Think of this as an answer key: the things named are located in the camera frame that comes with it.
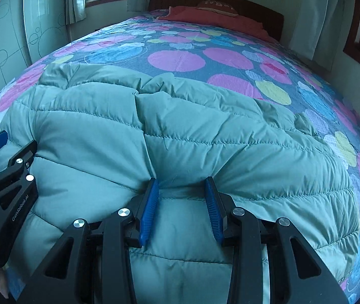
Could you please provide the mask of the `brown embroidered cushion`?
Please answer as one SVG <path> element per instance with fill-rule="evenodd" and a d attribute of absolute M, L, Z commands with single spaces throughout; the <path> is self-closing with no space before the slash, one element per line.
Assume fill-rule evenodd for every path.
<path fill-rule="evenodd" d="M 202 1 L 196 7 L 200 10 L 215 12 L 225 16 L 238 16 L 238 13 L 233 6 L 215 0 Z"/>

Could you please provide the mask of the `white patterned wardrobe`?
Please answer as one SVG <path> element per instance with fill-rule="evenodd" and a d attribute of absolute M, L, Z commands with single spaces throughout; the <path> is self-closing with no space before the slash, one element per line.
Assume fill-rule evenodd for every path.
<path fill-rule="evenodd" d="M 0 90 L 67 43 L 64 0 L 0 0 Z"/>

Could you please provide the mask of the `white curtain right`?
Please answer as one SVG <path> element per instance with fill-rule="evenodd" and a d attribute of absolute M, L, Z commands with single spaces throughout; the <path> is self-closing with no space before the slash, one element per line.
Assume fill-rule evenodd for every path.
<path fill-rule="evenodd" d="M 289 49 L 331 70 L 343 19 L 343 0 L 303 0 Z"/>

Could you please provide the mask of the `teal quilted down jacket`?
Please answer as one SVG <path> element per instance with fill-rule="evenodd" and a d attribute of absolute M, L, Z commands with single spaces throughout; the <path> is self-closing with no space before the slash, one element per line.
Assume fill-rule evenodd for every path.
<path fill-rule="evenodd" d="M 9 263 L 27 280 L 75 218 L 97 222 L 159 181 L 145 249 L 130 252 L 140 303 L 224 303 L 232 252 L 215 241 L 203 194 L 257 218 L 288 218 L 343 281 L 360 219 L 342 160 L 302 114 L 171 73 L 49 65 L 1 122 L 12 154 L 30 141 L 38 199 Z"/>

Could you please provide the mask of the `red pillow blanket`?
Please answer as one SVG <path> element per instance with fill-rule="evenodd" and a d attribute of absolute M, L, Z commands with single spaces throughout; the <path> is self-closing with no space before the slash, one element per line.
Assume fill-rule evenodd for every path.
<path fill-rule="evenodd" d="M 232 30 L 254 36 L 266 42 L 277 41 L 269 36 L 263 25 L 245 16 L 227 16 L 195 7 L 176 6 L 170 7 L 166 16 L 159 16 L 159 20 L 195 23 L 200 25 L 212 25 L 227 30 Z"/>

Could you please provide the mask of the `colourful polka dot bedspread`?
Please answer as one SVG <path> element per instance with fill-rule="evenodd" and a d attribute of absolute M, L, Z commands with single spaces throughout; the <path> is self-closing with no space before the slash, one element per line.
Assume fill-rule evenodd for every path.
<path fill-rule="evenodd" d="M 0 131 L 9 107 L 38 83 L 49 65 L 111 65 L 152 77 L 171 73 L 304 115 L 346 167 L 360 219 L 360 117 L 350 103 L 281 45 L 224 28 L 159 20 L 159 16 L 163 11 L 108 26 L 26 68 L 0 90 Z M 8 154 L 6 146 L 0 150 L 0 171 L 22 148 Z M 10 263 L 1 273 L 13 297 L 20 295 L 30 277 L 23 280 Z M 360 228 L 354 266 L 338 282 L 350 303 L 360 299 Z"/>

